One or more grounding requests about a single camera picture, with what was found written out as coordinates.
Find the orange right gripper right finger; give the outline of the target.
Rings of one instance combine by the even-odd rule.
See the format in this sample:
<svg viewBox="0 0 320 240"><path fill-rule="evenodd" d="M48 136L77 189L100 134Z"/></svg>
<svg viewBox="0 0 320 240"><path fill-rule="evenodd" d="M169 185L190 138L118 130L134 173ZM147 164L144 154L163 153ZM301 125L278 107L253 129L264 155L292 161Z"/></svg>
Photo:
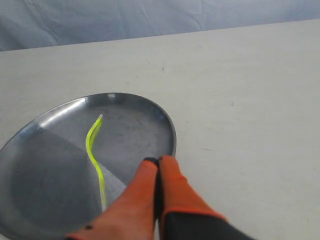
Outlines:
<svg viewBox="0 0 320 240"><path fill-rule="evenodd" d="M163 211L162 240L251 240L219 212L213 210L191 187L173 156L159 159Z"/></svg>

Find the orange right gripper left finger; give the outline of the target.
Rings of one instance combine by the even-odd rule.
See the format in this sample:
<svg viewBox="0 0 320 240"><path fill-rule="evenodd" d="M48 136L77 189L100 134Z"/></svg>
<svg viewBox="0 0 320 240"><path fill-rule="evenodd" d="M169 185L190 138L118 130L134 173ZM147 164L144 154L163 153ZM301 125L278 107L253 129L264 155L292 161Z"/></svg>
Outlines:
<svg viewBox="0 0 320 240"><path fill-rule="evenodd" d="M153 240L158 160L145 158L124 192L100 216L66 240Z"/></svg>

